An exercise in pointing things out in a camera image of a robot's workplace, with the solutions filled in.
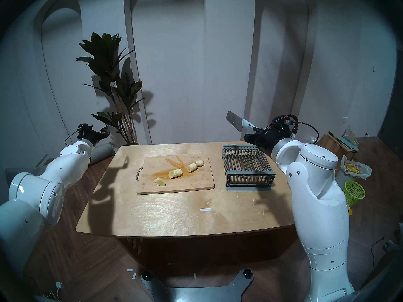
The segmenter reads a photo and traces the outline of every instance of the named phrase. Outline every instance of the knife blade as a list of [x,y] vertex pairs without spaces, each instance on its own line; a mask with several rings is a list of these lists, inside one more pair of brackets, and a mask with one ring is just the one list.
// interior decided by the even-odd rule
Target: knife blade
[[228,111],[227,117],[225,118],[229,123],[232,124],[239,132],[242,132],[242,118],[238,117],[231,111]]

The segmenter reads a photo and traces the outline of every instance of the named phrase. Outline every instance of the banana peel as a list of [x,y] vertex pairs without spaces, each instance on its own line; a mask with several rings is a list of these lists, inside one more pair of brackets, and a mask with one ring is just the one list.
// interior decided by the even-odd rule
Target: banana peel
[[361,174],[361,172],[358,170],[358,166],[352,163],[345,163],[344,166],[346,167],[346,172],[347,173],[357,173]]

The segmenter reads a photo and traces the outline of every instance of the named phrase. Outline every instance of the black cable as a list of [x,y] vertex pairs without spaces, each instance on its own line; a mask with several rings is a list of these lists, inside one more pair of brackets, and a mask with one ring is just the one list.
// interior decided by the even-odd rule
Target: black cable
[[310,125],[310,124],[308,124],[308,123],[305,123],[305,122],[300,122],[300,121],[298,121],[298,123],[301,123],[301,124],[305,124],[305,125],[307,125],[307,126],[310,126],[311,128],[313,128],[313,129],[316,131],[316,134],[317,134],[318,136],[317,136],[317,138],[316,138],[316,141],[314,142],[314,145],[315,145],[316,142],[317,142],[318,139],[319,139],[319,132],[317,131],[317,129],[315,129],[312,125]]
[[40,291],[42,291],[42,293],[46,293],[46,291],[43,291],[43,290],[41,289],[41,287],[39,287],[39,285],[38,285],[38,283],[36,282],[35,278],[33,278],[33,277],[31,277],[31,276],[28,276],[28,275],[26,275],[26,274],[24,274],[24,276],[25,276],[26,278],[31,278],[31,279],[35,282],[35,284],[36,284],[36,286],[38,287],[38,289],[39,289]]
[[270,123],[266,128],[263,129],[262,134],[264,134],[265,132],[267,132],[272,126],[274,126],[277,122],[280,122],[281,120],[287,119],[287,118],[293,118],[295,120],[295,125],[294,128],[292,129],[291,133],[297,133],[297,129],[298,129],[298,118],[296,116],[294,116],[293,114],[286,114],[284,116],[281,116],[280,118],[274,120],[272,123]]
[[76,132],[78,132],[78,129],[75,130],[73,133],[71,133],[71,134],[68,136],[68,138],[66,138],[66,140],[65,140],[65,145],[66,145],[66,146],[68,146],[68,145],[66,144],[67,140],[70,138],[71,135],[73,135],[73,134],[76,133]]
[[372,254],[372,272],[371,272],[371,274],[374,272],[374,264],[375,264],[375,257],[374,257],[374,254],[372,253],[372,248],[375,246],[375,244],[377,244],[378,242],[380,242],[381,240],[384,240],[384,239],[385,239],[385,237],[382,237],[377,242],[374,242],[372,247],[371,247],[371,254]]

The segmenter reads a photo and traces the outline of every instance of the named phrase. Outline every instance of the wooden cutting board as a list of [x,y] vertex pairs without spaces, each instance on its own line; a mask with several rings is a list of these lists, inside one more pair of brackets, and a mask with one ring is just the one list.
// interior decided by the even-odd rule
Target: wooden cutting board
[[[189,173],[186,167],[193,160],[203,160],[204,165]],[[169,178],[168,173],[182,169],[182,176]],[[140,172],[137,194],[179,193],[192,190],[213,189],[214,180],[208,156],[203,153],[146,157]],[[162,178],[166,185],[158,186],[154,180]]]

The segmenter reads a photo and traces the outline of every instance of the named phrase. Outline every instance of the black knob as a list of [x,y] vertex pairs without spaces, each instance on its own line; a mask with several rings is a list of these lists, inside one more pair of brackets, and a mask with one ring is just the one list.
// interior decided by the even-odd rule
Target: black knob
[[250,269],[245,269],[243,271],[243,276],[245,276],[246,279],[251,279],[252,275],[253,275],[253,273]]
[[142,278],[146,281],[150,281],[150,280],[152,280],[152,275],[149,271],[144,271],[142,273]]

